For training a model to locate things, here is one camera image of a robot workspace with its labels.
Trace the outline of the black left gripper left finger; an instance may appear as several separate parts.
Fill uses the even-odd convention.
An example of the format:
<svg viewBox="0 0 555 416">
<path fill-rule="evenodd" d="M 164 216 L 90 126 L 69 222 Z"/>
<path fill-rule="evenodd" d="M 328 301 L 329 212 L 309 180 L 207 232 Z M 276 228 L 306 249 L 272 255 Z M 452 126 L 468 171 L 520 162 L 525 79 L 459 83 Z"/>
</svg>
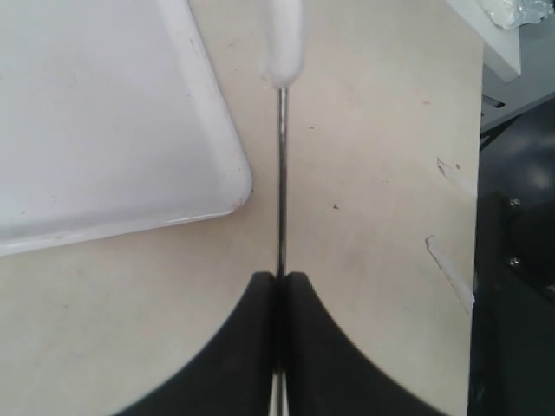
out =
<svg viewBox="0 0 555 416">
<path fill-rule="evenodd" d="M 270 272 L 252 275 L 215 336 L 169 380 L 120 415 L 267 415 L 273 374 Z"/>
</svg>

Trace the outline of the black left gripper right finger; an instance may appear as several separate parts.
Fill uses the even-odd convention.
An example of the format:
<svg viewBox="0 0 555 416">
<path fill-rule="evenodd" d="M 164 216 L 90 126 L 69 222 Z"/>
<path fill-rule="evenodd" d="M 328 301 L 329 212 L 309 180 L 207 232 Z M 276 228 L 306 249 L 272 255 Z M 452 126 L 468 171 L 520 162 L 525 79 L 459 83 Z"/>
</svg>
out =
<svg viewBox="0 0 555 416">
<path fill-rule="evenodd" d="M 439 415 L 351 342 L 301 272 L 284 278 L 284 372 L 290 415 Z"/>
</svg>

